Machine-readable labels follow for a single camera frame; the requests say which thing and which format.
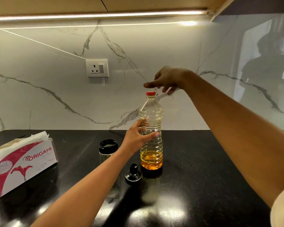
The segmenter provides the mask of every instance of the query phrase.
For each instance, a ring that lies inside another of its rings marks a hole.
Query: white tissue
[[[26,146],[31,143],[39,142],[39,141],[45,141],[48,140],[49,135],[46,133],[46,131],[42,131],[38,134],[32,135],[28,138],[25,138],[9,147],[3,148],[0,150],[0,160],[3,159],[5,156],[8,156],[10,153],[14,152],[15,150],[18,150],[19,148]]]

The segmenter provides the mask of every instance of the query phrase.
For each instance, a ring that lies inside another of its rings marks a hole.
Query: bottle neck
[[[156,99],[156,96],[146,96],[146,98],[147,98],[148,100],[155,100],[155,99]]]

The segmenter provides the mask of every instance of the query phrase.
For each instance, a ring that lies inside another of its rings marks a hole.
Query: left arm
[[[159,135],[140,135],[140,125],[138,120],[126,132],[121,147],[55,201],[31,227],[90,226],[125,163],[144,143]]]

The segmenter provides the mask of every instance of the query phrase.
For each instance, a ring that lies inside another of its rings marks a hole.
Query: power socket
[[[107,60],[86,60],[88,77],[108,77]]]
[[[99,65],[98,64],[91,64],[91,73],[99,73]]]

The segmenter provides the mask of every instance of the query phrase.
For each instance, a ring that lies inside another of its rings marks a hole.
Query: forearm
[[[284,190],[284,131],[194,73],[183,89],[257,194],[272,206]]]
[[[104,163],[69,189],[32,225],[90,226],[125,163],[132,156],[121,146]]]

